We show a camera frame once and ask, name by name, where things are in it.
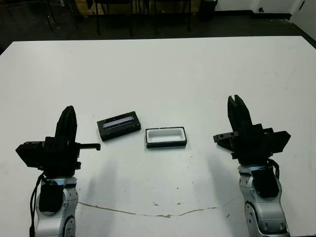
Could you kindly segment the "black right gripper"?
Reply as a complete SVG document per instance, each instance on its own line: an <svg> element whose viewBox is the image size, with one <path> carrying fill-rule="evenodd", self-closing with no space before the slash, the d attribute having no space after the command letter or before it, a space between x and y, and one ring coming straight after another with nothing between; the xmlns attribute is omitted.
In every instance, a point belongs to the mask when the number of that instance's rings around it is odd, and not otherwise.
<svg viewBox="0 0 316 237"><path fill-rule="evenodd" d="M270 145L273 129L253 125L249 110L238 95L228 97L227 109L232 131L214 135L214 142L230 151L240 165L265 164L274 153Z"/></svg>

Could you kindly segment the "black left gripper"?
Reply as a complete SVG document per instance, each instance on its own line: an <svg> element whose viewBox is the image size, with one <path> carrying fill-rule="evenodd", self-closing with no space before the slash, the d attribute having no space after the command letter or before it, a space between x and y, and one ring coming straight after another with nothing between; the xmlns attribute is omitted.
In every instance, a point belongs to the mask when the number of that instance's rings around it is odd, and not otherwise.
<svg viewBox="0 0 316 237"><path fill-rule="evenodd" d="M45 138L43 155L45 176L72 177L76 170L81 169L81 162L78 161L80 150L101 150L99 143L82 144L75 142L77 127L75 109L73 106L67 106L57 122L55 137Z"/></svg>

